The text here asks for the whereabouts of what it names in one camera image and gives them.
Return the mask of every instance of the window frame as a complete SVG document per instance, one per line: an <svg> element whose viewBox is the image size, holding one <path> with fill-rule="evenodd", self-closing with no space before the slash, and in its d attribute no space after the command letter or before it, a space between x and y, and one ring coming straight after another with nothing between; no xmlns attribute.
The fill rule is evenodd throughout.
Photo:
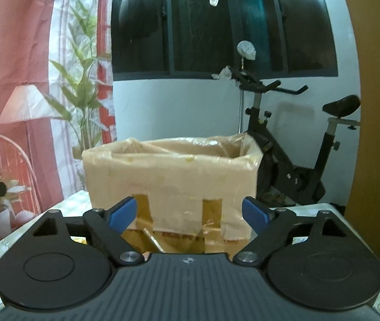
<svg viewBox="0 0 380 321"><path fill-rule="evenodd" d="M263 76L263 79L274 79L274 78L292 78L292 77L338 77L338 64L337 64L337 50L336 44L334 43L334 54L336 59L335 68L320 69L320 70L299 70L290 71L288 68L288 53L287 44L285 37L285 29L283 24L284 12L281 7L280 0L273 0L275 5L276 18L278 20L279 27L279 38L281 41L281 53L282 53L282 63L283 70L281 71L271 71L270 73ZM231 33L234 44L238 44L243 40L243 24L241 20L241 13L239 10L238 0L228 0L229 13L231 20ZM328 15L328 20L331 19L326 7L326 13ZM213 79L212 73L210 72L191 72L191 71L176 71L174 68L174 35L172 33L172 0L163 0L163 9L165 12L165 25L166 31L164 32L164 64L167 68L166 71L135 71L135 72L113 72L114 81L126 81L126 80L137 80L137 79ZM234 51L234 64L225 64L239 68L241 66L241 59L237 51Z"/></svg>

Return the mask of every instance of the stationary bike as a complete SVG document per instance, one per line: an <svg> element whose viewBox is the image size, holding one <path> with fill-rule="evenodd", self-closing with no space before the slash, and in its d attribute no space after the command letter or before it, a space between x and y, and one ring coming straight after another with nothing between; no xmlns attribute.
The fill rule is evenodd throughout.
<svg viewBox="0 0 380 321"><path fill-rule="evenodd" d="M307 85L297 91L292 91L280 88L280 81L264 85L259 78L246 70L236 70L230 67L229 69L231 77L239 82L240 90L255 93L253 107L247 108L245 113L249 115L247 133L255 139L264 154L258 173L257 199L269 203L265 200L265 195L273 187L300 205L314 204L320 201L325 194L321 177L328 156L332 148L337 151L340 147L340 142L334 141L337 125L347 125L351 130L355 130L360 125L358 121L343 119L360 107L360 98L356 95L348 95L341 100L322 106L322 110L332 117L328 118L328 127L315 167L310 169L295 166L267 128L268 119L272 113L265 111L264 120L259 120L261 96L268 91L300 95L308 89Z"/></svg>

